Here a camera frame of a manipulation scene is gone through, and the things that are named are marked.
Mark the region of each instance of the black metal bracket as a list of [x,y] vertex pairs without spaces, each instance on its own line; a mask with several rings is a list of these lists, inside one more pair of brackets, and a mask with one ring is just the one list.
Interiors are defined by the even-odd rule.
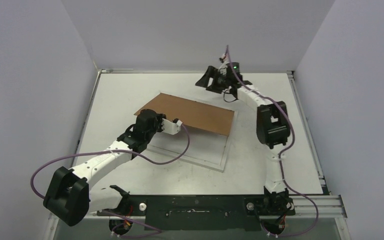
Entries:
[[72,169],[58,168],[52,176],[43,206],[68,226],[78,224],[89,210],[89,184]]
[[[278,101],[277,104],[288,115],[286,104],[283,101]],[[291,128],[274,104],[260,105],[257,107],[256,133],[260,143],[273,149],[278,144],[286,145]]]
[[[259,215],[279,216],[280,213],[272,212],[272,209],[264,209],[269,206],[263,205],[267,197],[267,195],[130,195],[129,204],[133,206],[132,216],[146,216],[146,224],[161,230],[261,231],[261,223],[256,219],[255,212],[247,210],[247,203],[254,203]],[[146,211],[139,209],[141,203],[146,203]],[[286,203],[284,204],[282,209],[287,209]],[[126,205],[125,209],[117,208],[109,211],[123,215],[130,205]],[[287,212],[287,215],[294,214],[294,210]]]

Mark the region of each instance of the cable tie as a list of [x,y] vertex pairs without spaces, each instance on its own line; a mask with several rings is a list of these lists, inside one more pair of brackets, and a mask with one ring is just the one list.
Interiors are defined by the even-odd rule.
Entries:
[[111,150],[111,149],[108,149],[108,151],[112,154],[112,155],[114,155],[114,156],[116,156],[116,153],[115,152],[113,152],[113,150]]

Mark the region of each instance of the metal frame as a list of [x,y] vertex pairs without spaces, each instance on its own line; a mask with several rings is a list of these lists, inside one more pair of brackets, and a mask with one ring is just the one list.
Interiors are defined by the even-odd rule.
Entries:
[[[82,139],[83,135],[85,133],[86,125],[89,119],[89,115],[91,112],[92,104],[95,98],[95,93],[98,88],[99,80],[101,77],[101,74],[111,74],[111,73],[201,73],[201,71],[140,71],[140,70],[134,70],[134,69],[101,69],[98,71],[97,76],[96,76],[96,81],[93,87],[93,92],[90,97],[90,102],[89,102],[89,107],[87,110],[87,114],[85,117],[85,120],[83,122],[83,127],[79,136],[79,144],[77,145],[76,148],[76,153],[78,153],[78,150],[80,148],[80,145],[82,144]],[[322,172],[321,164],[319,162],[319,158],[316,152],[316,148],[314,146],[313,138],[310,133],[310,129],[307,123],[307,119],[304,115],[304,111],[301,105],[301,101],[299,99],[297,89],[295,86],[295,80],[293,76],[292,71],[286,71],[284,72],[288,75],[289,78],[289,83],[295,98],[295,101],[297,103],[298,111],[300,114],[300,117],[302,119],[302,122],[304,123],[304,129],[305,129],[305,134],[307,136],[307,140],[310,144],[311,147],[311,152],[314,158],[314,162],[319,174],[319,179],[320,179],[320,184],[323,186],[326,186],[326,182],[324,180],[324,175]],[[319,208],[319,218],[334,218],[336,222],[336,226],[339,232],[339,236],[342,240],[350,240],[351,236],[348,231],[347,223],[346,223],[346,218],[347,214],[345,212],[344,204],[342,202],[342,198],[340,195],[308,195],[312,200],[315,201]],[[305,198],[301,196],[291,196],[293,198],[293,201],[295,203],[295,211],[296,215],[294,216],[289,216],[290,218],[312,218],[315,216],[315,209],[313,205]],[[84,217],[85,219],[116,219],[116,217],[110,217],[110,216],[97,216],[96,213],[90,213]],[[134,219],[145,219],[144,216],[135,216],[133,217]],[[270,216],[264,216],[260,217],[264,219],[269,219],[269,218],[276,218],[275,216],[270,217]],[[44,240],[53,240],[56,234],[57,230],[57,225],[59,223],[59,218],[56,217],[53,214],[50,214],[47,227],[45,229],[45,234],[44,234]]]

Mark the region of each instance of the brown cardboard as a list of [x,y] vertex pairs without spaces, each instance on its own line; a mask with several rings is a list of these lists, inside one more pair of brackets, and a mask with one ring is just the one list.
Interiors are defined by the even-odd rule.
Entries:
[[229,109],[165,93],[160,93],[149,101],[135,115],[138,115],[142,109],[152,109],[158,114],[165,114],[170,121],[179,119],[186,126],[225,136],[230,134],[235,114],[234,111]]

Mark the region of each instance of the cable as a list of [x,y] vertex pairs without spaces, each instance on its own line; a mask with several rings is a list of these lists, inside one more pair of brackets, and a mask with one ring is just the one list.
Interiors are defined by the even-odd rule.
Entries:
[[76,154],[71,154],[71,155],[67,155],[67,156],[62,156],[62,157],[59,157],[59,158],[56,158],[52,161],[49,161],[47,163],[45,163],[44,165],[40,166],[36,171],[34,171],[33,175],[31,175],[31,178],[30,178],[30,187],[31,187],[31,190],[33,190],[33,192],[41,199],[44,199],[45,196],[43,196],[42,194],[40,194],[38,192],[38,190],[36,189],[35,187],[35,184],[34,184],[34,181],[35,181],[35,177],[36,175],[44,168],[46,168],[47,166],[53,164],[53,163],[56,163],[56,162],[59,162],[61,160],[64,160],[64,159],[70,159],[70,158],[75,158],[75,157],[82,157],[82,156],[94,156],[94,155],[102,155],[102,154],[110,154],[110,153],[127,153],[127,154],[133,154],[133,155],[136,155],[138,157],[141,157],[143,159],[145,159],[146,161],[152,163],[152,164],[155,164],[155,165],[166,165],[166,164],[170,164],[176,160],[178,160],[179,158],[181,158],[185,153],[186,151],[188,150],[189,148],[189,145],[191,144],[191,137],[189,136],[189,132],[188,132],[188,129],[185,127],[184,124],[181,125],[181,127],[183,128],[183,130],[186,132],[186,136],[187,136],[187,145],[186,145],[186,148],[184,149],[184,151],[182,153],[180,153],[179,156],[173,158],[172,160],[170,161],[166,161],[166,162],[156,162],[156,161],[153,161],[151,159],[149,159],[147,156],[144,156],[140,153],[137,153],[135,151],[130,151],[130,150],[123,150],[123,149],[113,149],[111,151],[96,151],[96,152],[85,152],[85,153],[76,153]]
[[[229,66],[230,66],[230,68],[231,68],[231,70],[232,70],[234,76],[236,77],[236,80],[237,80],[237,81],[238,81],[238,82],[239,82],[245,89],[247,89],[248,91],[251,91],[251,92],[255,93],[255,94],[258,95],[261,99],[263,99],[263,100],[269,100],[270,102],[272,102],[272,103],[276,106],[276,108],[279,109],[279,112],[283,115],[283,117],[286,119],[287,124],[289,125],[289,128],[290,128],[290,132],[291,132],[291,134],[292,134],[292,141],[291,141],[291,143],[290,143],[289,146],[285,147],[284,149],[282,149],[282,150],[279,152],[278,157],[279,157],[279,159],[280,159],[280,158],[281,158],[281,155],[282,155],[284,152],[286,152],[287,150],[289,150],[290,148],[292,148],[292,146],[295,144],[295,131],[294,131],[294,128],[292,127],[292,123],[291,123],[291,121],[290,121],[289,118],[288,118],[288,115],[285,113],[285,111],[283,111],[283,109],[281,108],[281,106],[279,106],[279,104],[278,104],[273,98],[268,97],[268,96],[263,96],[263,95],[261,95],[259,92],[255,91],[255,90],[252,90],[252,89],[250,89],[249,87],[247,87],[247,86],[244,84],[244,82],[241,81],[241,79],[240,79],[239,76],[236,74],[236,71],[235,71],[235,69],[234,69],[234,67],[233,67],[232,59],[231,59],[231,55],[230,55],[230,53],[229,53],[229,45],[226,46],[226,52],[225,52],[225,54],[227,55],[227,58],[228,58],[228,60],[229,60]],[[304,197],[304,198],[306,198],[307,200],[309,200],[309,201],[314,205],[314,207],[315,207],[315,220],[314,220],[314,222],[312,223],[312,225],[311,225],[309,228],[305,229],[305,230],[302,231],[302,232],[298,232],[298,233],[291,233],[291,234],[286,234],[286,235],[279,235],[279,237],[296,237],[296,236],[300,236],[300,235],[303,235],[303,234],[307,233],[308,231],[310,231],[311,229],[313,229],[313,228],[316,226],[317,222],[319,221],[319,208],[317,207],[317,204],[316,204],[311,198],[309,198],[308,196],[306,196],[306,195],[303,194],[303,193],[300,193],[300,192],[294,190],[291,186],[289,186],[289,184],[286,182],[286,179],[285,179],[285,171],[284,171],[284,166],[283,166],[282,161],[279,161],[279,164],[280,164],[280,171],[281,171],[281,173],[282,173],[282,179],[283,179],[283,182],[284,182],[285,186],[286,186],[289,190],[291,190],[292,192],[294,192],[295,194],[300,195],[301,197]]]
[[[130,205],[130,211],[128,211],[128,214],[126,215],[126,217],[129,217],[132,213],[133,213],[133,205]],[[123,225],[125,226],[126,224],[130,226],[129,222],[127,220],[124,220]]]
[[235,99],[232,100],[232,101],[227,101],[226,98],[225,98],[226,94],[233,95],[232,93],[228,93],[227,90],[223,91],[223,100],[224,100],[226,103],[233,103],[234,101],[238,100],[237,98],[235,98]]
[[[114,217],[119,217],[121,219],[127,220],[127,221],[135,223],[135,224],[139,224],[141,226],[144,226],[145,228],[149,228],[149,229],[152,229],[152,230],[156,231],[156,232],[151,232],[151,233],[142,234],[142,235],[136,235],[136,236],[124,236],[124,235],[121,235],[120,238],[122,238],[122,239],[139,239],[139,238],[149,237],[149,236],[152,236],[152,235],[157,235],[157,234],[160,234],[160,233],[163,232],[163,230],[161,230],[159,228],[156,228],[156,227],[153,227],[151,225],[148,225],[148,224],[146,224],[144,222],[137,221],[137,220],[134,220],[134,219],[131,219],[129,217],[122,216],[122,215],[118,215],[116,213],[113,213],[113,212],[110,212],[110,211],[107,211],[107,210],[102,210],[101,213],[106,213],[106,214],[109,214],[109,215],[114,216]],[[121,225],[124,225],[124,223],[120,223],[120,224],[114,226],[111,231],[114,232]]]

